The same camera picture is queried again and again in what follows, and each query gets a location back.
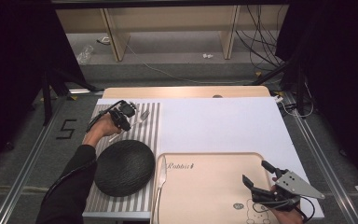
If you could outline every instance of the person's arm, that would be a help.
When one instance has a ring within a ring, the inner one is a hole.
[[[43,201],[36,223],[83,223],[82,214],[94,180],[95,148],[104,136],[120,133],[109,114],[102,116],[86,134],[83,144],[66,164],[58,185]]]
[[[272,186],[271,190],[274,191],[275,189],[275,185]],[[276,209],[270,209],[270,211],[281,224],[303,224],[303,217],[295,209],[290,212],[278,211]]]

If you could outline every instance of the person's hand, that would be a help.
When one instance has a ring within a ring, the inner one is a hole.
[[[276,186],[274,185],[272,186],[271,191],[275,191],[275,189]],[[290,212],[284,212],[271,208],[270,211],[281,224],[303,224],[302,216],[295,209]]]
[[[83,145],[96,147],[101,138],[110,136],[114,133],[121,133],[121,129],[119,129],[112,121],[110,114],[105,114],[97,120],[86,134],[86,137],[83,140]]]

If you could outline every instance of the metal rail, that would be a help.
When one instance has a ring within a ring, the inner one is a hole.
[[[0,205],[0,224],[4,224],[8,222],[11,213],[14,210],[14,206],[16,205],[17,201],[19,200],[22,190],[28,181],[28,178],[34,169],[34,165],[36,164],[37,159],[39,158],[40,152],[42,151],[43,146],[46,143],[46,138],[50,132],[52,125],[57,118],[57,114],[62,108],[65,102],[65,97],[60,97],[57,100],[57,107],[54,110],[51,120],[46,126],[43,126],[39,136],[34,143],[34,146],[29,154],[27,160],[25,161],[24,165],[21,168],[19,175],[17,176],[14,184],[12,185],[9,193],[7,194],[6,198]]]
[[[288,99],[290,104],[294,104],[296,102],[295,98],[290,92],[287,92],[286,96],[286,99]],[[300,128],[300,131],[303,133],[304,138],[307,141],[308,146],[310,147],[310,151],[312,152],[313,157],[315,158],[319,168],[322,171],[322,174],[324,175],[324,179],[326,180],[334,197],[336,198],[338,206],[342,211],[342,214],[347,219],[348,223],[358,224],[358,211],[354,207],[354,204],[347,191],[342,186],[342,183],[339,181],[339,178],[335,173],[332,165],[325,157],[324,151],[322,150],[321,146],[313,135],[313,132],[310,129],[310,126],[308,125],[307,121],[305,119],[302,119],[301,117],[296,117],[296,123]]]

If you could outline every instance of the striped mat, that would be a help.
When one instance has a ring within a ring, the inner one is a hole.
[[[110,105],[96,105],[92,117],[96,116],[99,111],[105,110]],[[102,151],[120,140],[138,140],[150,147],[155,156],[159,154],[158,143],[158,125],[160,122],[160,103],[147,103],[138,104],[139,111],[135,116],[129,119],[129,123],[133,123],[147,109],[150,111],[150,115],[143,123],[138,124],[131,128],[128,132],[123,133],[120,137],[109,143],[111,137],[103,138],[96,147],[97,156]],[[87,206],[85,213],[110,213],[110,212],[150,212],[152,206],[153,197],[153,179],[147,183],[147,185],[138,192],[127,197],[110,197],[92,185],[87,199]]]

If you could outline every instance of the wooden board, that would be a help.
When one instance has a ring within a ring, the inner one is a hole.
[[[203,86],[203,87],[133,87],[108,88],[103,98],[212,98],[270,97],[264,86]]]
[[[162,157],[167,179],[159,200],[159,224],[279,223],[257,204],[242,183],[249,177],[256,187],[269,189],[269,176],[257,153],[164,153],[158,157],[154,199]]]

